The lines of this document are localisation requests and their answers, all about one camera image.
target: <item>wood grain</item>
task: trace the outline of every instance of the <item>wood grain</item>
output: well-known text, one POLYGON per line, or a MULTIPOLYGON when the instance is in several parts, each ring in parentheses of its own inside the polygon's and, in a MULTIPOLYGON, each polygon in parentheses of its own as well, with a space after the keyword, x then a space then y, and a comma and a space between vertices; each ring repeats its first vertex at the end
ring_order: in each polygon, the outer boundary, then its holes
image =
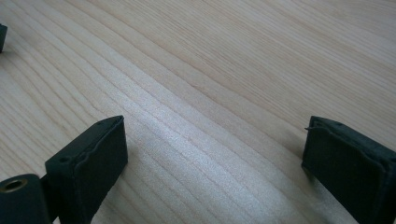
POLYGON ((92 223, 355 223, 300 167, 311 115, 396 149, 396 2, 2 0, 0 177, 125 117, 92 223))

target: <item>black object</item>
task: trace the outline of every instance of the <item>black object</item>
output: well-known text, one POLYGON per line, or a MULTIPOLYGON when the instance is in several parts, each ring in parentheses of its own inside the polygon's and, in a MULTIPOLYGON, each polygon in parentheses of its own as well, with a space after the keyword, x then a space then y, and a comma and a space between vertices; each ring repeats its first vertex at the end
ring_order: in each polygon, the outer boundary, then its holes
POLYGON ((312 117, 307 130, 302 166, 359 223, 393 223, 396 152, 330 119, 312 117))
POLYGON ((128 162, 123 116, 101 120, 46 161, 0 183, 0 223, 90 223, 128 162))
POLYGON ((4 42, 6 41, 7 27, 0 23, 0 53, 3 51, 4 42))

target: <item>metal grommet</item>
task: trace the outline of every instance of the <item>metal grommet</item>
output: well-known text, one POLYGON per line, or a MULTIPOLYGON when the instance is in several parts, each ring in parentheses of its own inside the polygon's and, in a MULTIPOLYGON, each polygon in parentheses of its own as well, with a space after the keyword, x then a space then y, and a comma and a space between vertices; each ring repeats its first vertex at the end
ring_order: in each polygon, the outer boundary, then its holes
POLYGON ((9 181, 6 183, 4 186, 0 188, 1 193, 10 193, 15 190, 23 188, 27 184, 27 179, 15 179, 12 181, 9 181))

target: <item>wooden surface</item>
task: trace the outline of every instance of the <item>wooden surface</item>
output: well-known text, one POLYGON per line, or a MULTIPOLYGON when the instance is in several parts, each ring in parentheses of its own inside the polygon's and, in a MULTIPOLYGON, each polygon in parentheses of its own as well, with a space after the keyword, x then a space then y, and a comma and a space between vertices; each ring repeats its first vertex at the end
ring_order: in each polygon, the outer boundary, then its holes
POLYGON ((1 0, 0 177, 125 117, 93 223, 355 223, 301 169, 311 115, 396 148, 392 0, 1 0))

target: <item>hole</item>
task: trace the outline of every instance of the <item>hole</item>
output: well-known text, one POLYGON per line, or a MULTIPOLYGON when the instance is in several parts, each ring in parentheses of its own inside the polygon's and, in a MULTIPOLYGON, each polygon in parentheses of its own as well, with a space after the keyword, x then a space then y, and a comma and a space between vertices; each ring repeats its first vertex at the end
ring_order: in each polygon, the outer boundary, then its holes
POLYGON ((6 189, 8 189, 8 190, 15 189, 15 188, 20 187, 21 185, 22 185, 22 182, 20 180, 17 180, 15 182, 8 183, 6 185, 6 189))
POLYGON ((61 163, 65 163, 65 162, 68 162, 68 161, 70 161, 70 157, 62 157, 62 158, 59 159, 59 162, 61 162, 61 163))
POLYGON ((23 188, 27 184, 27 179, 17 179, 7 183, 3 188, 0 188, 0 192, 10 193, 12 191, 23 188))

